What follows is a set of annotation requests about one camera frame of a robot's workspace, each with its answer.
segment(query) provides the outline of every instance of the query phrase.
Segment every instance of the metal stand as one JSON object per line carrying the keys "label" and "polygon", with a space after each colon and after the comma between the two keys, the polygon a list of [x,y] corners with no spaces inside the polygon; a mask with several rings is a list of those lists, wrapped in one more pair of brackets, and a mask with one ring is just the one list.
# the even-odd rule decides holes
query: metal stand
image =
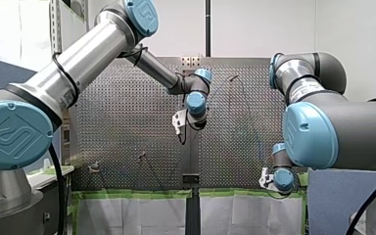
{"label": "metal stand", "polygon": [[[189,74],[201,67],[200,58],[182,58],[182,73]],[[187,127],[187,143],[183,147],[181,161],[182,183],[185,189],[192,190],[192,197],[187,199],[185,216],[185,234],[201,234],[201,209],[200,209],[200,160],[199,160],[199,139],[201,132]]]}

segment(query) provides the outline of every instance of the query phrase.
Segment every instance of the perforated metal panel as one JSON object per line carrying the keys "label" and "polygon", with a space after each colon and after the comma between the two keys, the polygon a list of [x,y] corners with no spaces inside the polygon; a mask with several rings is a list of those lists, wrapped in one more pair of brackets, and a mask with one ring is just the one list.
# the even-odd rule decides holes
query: perforated metal panel
{"label": "perforated metal panel", "polygon": [[[181,70],[180,58],[161,60]],[[261,168],[282,141],[284,102],[268,87],[268,64],[268,59],[202,58],[201,66],[213,72],[208,124],[182,147],[171,125],[181,97],[167,95],[125,60],[112,63],[71,112],[73,189],[181,188],[181,165],[198,162],[201,187],[259,187]],[[100,172],[91,173],[88,167],[96,162]]]}
{"label": "perforated metal panel", "polygon": [[[171,124],[179,100],[132,64],[113,62],[71,114],[73,189],[180,188],[181,148]],[[96,162],[100,172],[90,172]]]}
{"label": "perforated metal panel", "polygon": [[285,108],[282,95],[268,86],[269,60],[208,59],[202,65],[213,80],[199,142],[201,187],[259,187],[261,168],[282,141]]}

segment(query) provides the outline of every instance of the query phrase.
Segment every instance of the blue cover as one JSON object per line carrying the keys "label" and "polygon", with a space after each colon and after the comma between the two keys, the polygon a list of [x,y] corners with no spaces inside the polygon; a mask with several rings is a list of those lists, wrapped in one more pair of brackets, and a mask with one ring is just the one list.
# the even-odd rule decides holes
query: blue cover
{"label": "blue cover", "polygon": [[187,108],[192,117],[202,117],[207,111],[206,97],[201,92],[191,92],[187,97]]}
{"label": "blue cover", "polygon": [[201,77],[208,84],[212,83],[212,72],[206,69],[195,70],[195,75]]}
{"label": "blue cover", "polygon": [[0,102],[0,170],[34,163],[52,139],[52,123],[41,110],[23,102]]}
{"label": "blue cover", "polygon": [[295,178],[286,168],[278,168],[273,174],[273,183],[280,191],[287,192],[293,188]]}
{"label": "blue cover", "polygon": [[149,37],[158,31],[159,20],[152,0],[125,0],[125,11],[137,30]]}
{"label": "blue cover", "polygon": [[290,105],[283,116],[286,152],[295,165],[324,169],[338,158],[338,137],[328,116],[315,105]]}
{"label": "blue cover", "polygon": [[285,143],[278,143],[273,145],[273,151],[271,152],[272,155],[279,153],[286,149]]}

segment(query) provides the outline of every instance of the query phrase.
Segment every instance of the black rubber ring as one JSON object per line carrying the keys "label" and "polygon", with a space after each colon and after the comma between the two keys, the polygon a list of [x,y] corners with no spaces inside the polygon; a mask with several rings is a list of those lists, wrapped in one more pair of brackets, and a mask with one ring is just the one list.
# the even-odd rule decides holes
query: black rubber ring
{"label": "black rubber ring", "polygon": [[289,87],[288,89],[286,90],[286,93],[285,93],[285,102],[286,102],[286,106],[289,106],[290,105],[290,100],[289,100],[289,95],[291,93],[291,89],[292,89],[292,86],[298,82],[299,80],[303,79],[303,78],[306,78],[306,77],[310,77],[310,78],[313,78],[315,79],[317,82],[319,82],[319,78],[317,76],[314,76],[312,74],[305,74],[303,76],[300,76],[298,78],[295,78],[290,84],[289,84]]}
{"label": "black rubber ring", "polygon": [[319,60],[319,54],[313,53],[313,58],[315,59],[315,76],[320,76],[320,60]]}
{"label": "black rubber ring", "polygon": [[74,79],[72,79],[70,74],[68,72],[66,72],[64,70],[64,68],[60,65],[60,63],[58,62],[57,56],[60,55],[60,54],[61,53],[59,53],[59,52],[56,52],[56,53],[53,54],[53,62],[54,62],[54,64],[56,64],[58,70],[63,74],[63,76],[65,76],[69,80],[70,84],[72,85],[72,88],[74,89],[74,93],[75,93],[73,98],[72,98],[71,104],[69,104],[69,106],[68,106],[68,108],[69,108],[69,107],[75,105],[75,103],[77,103],[78,95],[80,94],[80,90],[78,89],[77,84],[75,84]]}
{"label": "black rubber ring", "polygon": [[57,129],[63,123],[63,121],[58,117],[58,115],[56,113],[54,113],[53,110],[51,110],[47,105],[42,103],[39,99],[37,99],[35,96],[29,94],[28,92],[20,89],[19,87],[15,86],[15,85],[12,85],[12,84],[8,84],[4,88],[4,90],[11,92],[12,94],[14,94],[16,96],[23,98],[24,100],[29,102],[31,105],[37,107],[42,112],[44,112],[48,116],[48,118],[50,118],[50,120],[53,121],[53,123],[55,125],[54,129]]}

